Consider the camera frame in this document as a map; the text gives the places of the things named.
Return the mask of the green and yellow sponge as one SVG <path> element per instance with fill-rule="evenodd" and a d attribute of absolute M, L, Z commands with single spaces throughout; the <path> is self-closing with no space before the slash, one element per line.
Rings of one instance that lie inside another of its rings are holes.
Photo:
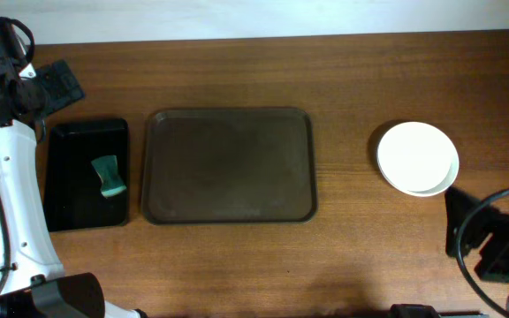
<path fill-rule="evenodd" d="M 105 155 L 94 159 L 92 162 L 96 174 L 101 180 L 101 195 L 112 198 L 126 191 L 126 185 L 118 171 L 118 159 L 115 155 Z"/>

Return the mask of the pale green plate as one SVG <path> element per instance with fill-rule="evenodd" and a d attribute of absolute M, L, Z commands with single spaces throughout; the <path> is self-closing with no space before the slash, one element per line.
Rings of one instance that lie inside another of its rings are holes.
<path fill-rule="evenodd" d="M 457 148 L 440 129 L 422 122 L 404 122 L 388 129 L 378 141 L 376 163 L 379 168 L 378 158 L 386 160 L 411 159 L 413 156 L 438 158 L 452 153 L 458 154 Z"/>

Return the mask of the pale blue plate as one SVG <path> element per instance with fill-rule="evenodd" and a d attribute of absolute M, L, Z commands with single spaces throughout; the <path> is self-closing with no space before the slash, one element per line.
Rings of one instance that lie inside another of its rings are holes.
<path fill-rule="evenodd" d="M 391 186 L 416 197 L 430 197 L 444 192 L 455 182 L 460 169 L 457 153 L 438 158 L 378 158 L 378 163 L 380 171 Z"/>

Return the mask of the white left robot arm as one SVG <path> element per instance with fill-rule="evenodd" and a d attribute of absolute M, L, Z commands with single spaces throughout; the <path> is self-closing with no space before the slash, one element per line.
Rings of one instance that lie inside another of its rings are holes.
<path fill-rule="evenodd" d="M 65 274 L 44 219 L 34 124 L 84 93 L 63 61 L 21 73 L 0 59 L 0 317 L 144 316 L 106 301 L 93 274 Z"/>

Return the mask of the small black tray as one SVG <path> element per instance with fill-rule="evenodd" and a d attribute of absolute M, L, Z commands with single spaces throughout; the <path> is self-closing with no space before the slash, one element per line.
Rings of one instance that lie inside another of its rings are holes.
<path fill-rule="evenodd" d="M 50 131 L 43 210 L 50 232 L 122 226 L 128 221 L 129 129 L 122 118 L 71 122 Z M 106 199 L 91 162 L 115 155 L 126 191 Z"/>

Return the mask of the large brown tray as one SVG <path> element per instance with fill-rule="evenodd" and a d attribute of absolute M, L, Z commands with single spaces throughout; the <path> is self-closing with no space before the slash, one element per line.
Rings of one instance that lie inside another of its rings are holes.
<path fill-rule="evenodd" d="M 150 223 L 304 223 L 317 210 L 306 111 L 172 109 L 148 119 L 141 213 Z"/>

